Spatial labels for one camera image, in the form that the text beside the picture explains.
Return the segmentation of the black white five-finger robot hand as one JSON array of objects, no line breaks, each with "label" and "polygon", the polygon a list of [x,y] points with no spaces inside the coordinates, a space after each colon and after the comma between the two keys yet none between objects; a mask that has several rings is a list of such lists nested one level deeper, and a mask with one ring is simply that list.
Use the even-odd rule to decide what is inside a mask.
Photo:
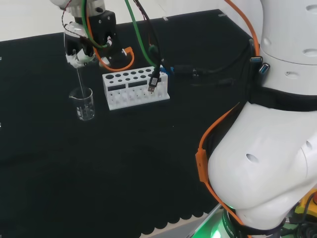
[{"label": "black white five-finger robot hand", "polygon": [[65,24],[64,47],[66,60],[74,68],[84,67],[95,58],[84,27],[76,22]]}]

